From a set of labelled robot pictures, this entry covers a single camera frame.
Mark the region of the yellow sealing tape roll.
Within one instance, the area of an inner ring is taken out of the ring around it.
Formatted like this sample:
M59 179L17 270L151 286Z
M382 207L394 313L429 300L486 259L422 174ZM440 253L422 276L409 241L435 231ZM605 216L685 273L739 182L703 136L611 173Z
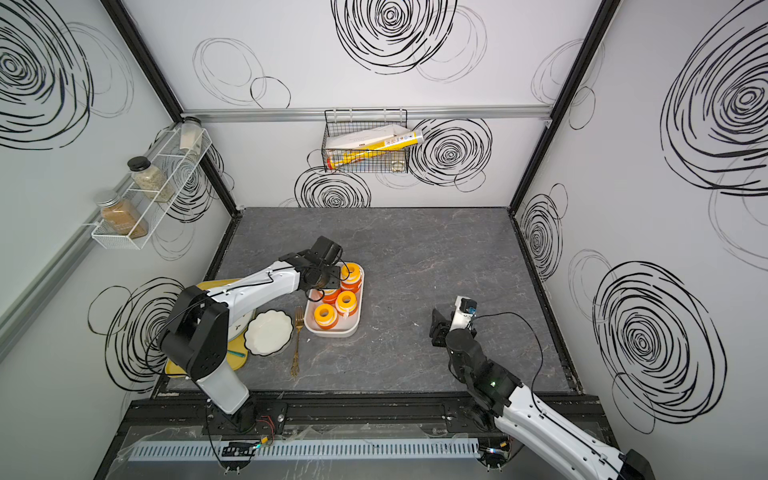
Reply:
M363 271L359 264L349 262L341 266L341 288L346 291L357 292L362 285Z
M339 321L339 313L336 308L330 304L321 303L313 313L316 325L323 331L334 329Z
M342 290L336 298L335 308L340 316L350 317L359 307L359 301L355 292Z

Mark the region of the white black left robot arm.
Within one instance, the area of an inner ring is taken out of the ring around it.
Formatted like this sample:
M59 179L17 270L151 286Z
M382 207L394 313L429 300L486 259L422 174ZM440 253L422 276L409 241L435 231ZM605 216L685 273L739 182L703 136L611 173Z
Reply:
M312 247L285 254L264 269L223 287L182 290L157 341L161 352L226 415L237 414L250 392L226 360L235 326L264 304L296 291L338 287L343 248L320 236Z

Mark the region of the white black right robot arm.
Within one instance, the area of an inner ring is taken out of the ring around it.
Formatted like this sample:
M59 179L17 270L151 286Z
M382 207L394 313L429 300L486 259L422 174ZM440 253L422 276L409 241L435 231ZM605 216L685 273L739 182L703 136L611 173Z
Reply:
M488 358L472 330L474 308L459 307L447 319L432 311L429 337L449 355L449 371L495 427L517 440L568 479L653 479L652 466L635 450L608 445L557 411L529 386Z

